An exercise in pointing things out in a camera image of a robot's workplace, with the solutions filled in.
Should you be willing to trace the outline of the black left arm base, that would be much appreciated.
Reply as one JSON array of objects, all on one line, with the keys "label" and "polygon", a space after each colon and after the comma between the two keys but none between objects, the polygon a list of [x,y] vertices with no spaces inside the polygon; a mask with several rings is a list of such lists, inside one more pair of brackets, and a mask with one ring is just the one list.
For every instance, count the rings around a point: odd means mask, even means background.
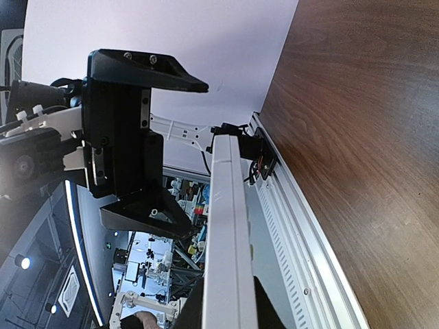
[{"label": "black left arm base", "polygon": [[257,127],[254,134],[250,135],[247,132],[249,126],[249,124],[236,126],[230,123],[223,123],[219,127],[212,127],[211,133],[213,137],[206,151],[210,154],[213,153],[213,140],[216,136],[236,136],[241,158],[251,161],[248,177],[244,179],[244,182],[252,186],[259,178],[266,180],[272,174],[278,157],[274,148],[269,144],[263,130]]}]

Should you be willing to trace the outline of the white remote control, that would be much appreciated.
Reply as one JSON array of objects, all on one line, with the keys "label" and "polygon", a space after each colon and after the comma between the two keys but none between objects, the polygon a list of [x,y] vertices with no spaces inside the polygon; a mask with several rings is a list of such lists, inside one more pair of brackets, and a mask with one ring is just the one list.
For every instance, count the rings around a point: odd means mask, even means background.
[{"label": "white remote control", "polygon": [[248,211],[237,137],[216,136],[210,183],[203,328],[257,328]]}]

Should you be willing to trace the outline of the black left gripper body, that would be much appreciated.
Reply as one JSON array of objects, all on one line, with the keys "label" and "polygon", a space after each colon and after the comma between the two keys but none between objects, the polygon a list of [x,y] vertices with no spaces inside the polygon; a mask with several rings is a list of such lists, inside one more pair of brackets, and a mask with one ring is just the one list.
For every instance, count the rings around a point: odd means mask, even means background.
[{"label": "black left gripper body", "polygon": [[163,137],[150,129],[148,87],[88,79],[82,94],[88,188],[125,197],[161,187]]}]

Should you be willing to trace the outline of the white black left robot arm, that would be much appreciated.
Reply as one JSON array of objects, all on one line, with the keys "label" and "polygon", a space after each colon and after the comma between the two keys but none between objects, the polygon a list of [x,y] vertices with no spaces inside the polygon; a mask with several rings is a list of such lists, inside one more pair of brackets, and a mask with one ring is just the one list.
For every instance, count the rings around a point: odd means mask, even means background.
[{"label": "white black left robot arm", "polygon": [[171,239],[192,233],[176,198],[163,186],[163,149],[173,140],[213,155],[209,219],[214,232],[246,227],[241,161],[256,159],[262,140],[236,125],[191,125],[150,111],[153,89],[206,93],[207,83],[172,56],[98,49],[88,56],[82,85],[82,134],[88,187],[115,201],[100,208],[110,230]]}]

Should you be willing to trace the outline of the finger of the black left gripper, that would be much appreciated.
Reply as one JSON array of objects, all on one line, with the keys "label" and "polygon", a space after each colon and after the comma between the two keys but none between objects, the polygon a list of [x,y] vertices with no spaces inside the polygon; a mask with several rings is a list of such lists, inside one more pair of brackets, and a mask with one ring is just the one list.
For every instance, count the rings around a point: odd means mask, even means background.
[{"label": "finger of the black left gripper", "polygon": [[192,233],[192,222],[175,197],[162,186],[135,192],[100,209],[109,230],[146,232],[179,240]]},{"label": "finger of the black left gripper", "polygon": [[87,80],[188,93],[209,91],[206,82],[190,75],[173,56],[117,49],[89,54]]}]

